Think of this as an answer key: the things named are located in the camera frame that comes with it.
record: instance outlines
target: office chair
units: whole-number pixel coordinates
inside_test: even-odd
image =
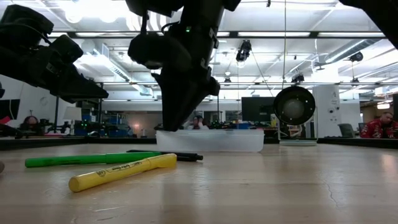
[[[359,127],[359,133],[362,132],[362,129],[365,127],[366,123],[358,123],[358,127]]]
[[[355,138],[355,132],[351,124],[338,124],[343,138]]]

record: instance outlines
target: ceiling duct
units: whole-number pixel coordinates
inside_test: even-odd
[[[316,63],[315,66],[329,65],[331,63],[336,63],[340,60],[344,60],[360,52],[361,50],[372,46],[380,40],[381,39],[352,40],[346,45],[335,50],[334,52],[320,57],[319,62]]]
[[[344,60],[353,54],[364,50],[367,47],[372,46],[373,44],[379,42],[381,39],[366,39],[366,40],[352,40],[346,45],[340,47],[339,49],[335,50],[330,54],[323,54],[323,55],[311,55],[309,56],[306,61],[298,64],[296,67],[292,68],[287,74],[295,75],[297,72],[304,72],[305,69],[311,67],[312,62],[319,57],[319,62],[315,62],[314,66],[322,66],[328,65],[331,63],[336,63],[340,60]]]
[[[121,66],[118,65],[117,62],[115,62],[112,59],[109,59],[111,62],[111,66],[108,66],[108,69],[113,72],[115,75],[120,76],[124,81],[126,82],[136,82],[135,80],[131,80],[128,76],[128,72],[125,71]],[[139,94],[141,96],[153,96],[154,91],[151,88],[144,87],[142,85],[137,85],[137,84],[132,84],[131,85],[133,88],[139,91]]]

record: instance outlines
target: lamp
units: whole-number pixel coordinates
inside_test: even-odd
[[[69,119],[70,121],[70,135],[75,134],[75,121],[81,121],[81,108],[68,106],[63,115],[64,119]]]

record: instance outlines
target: wooden table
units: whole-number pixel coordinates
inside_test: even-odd
[[[203,153],[74,194],[73,175],[107,165],[26,169],[24,159],[154,145],[85,144],[0,152],[0,223],[397,223],[398,151],[265,145]]]

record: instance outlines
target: plastic tray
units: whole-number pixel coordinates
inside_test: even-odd
[[[160,151],[259,152],[264,147],[262,130],[179,130],[156,132]]]

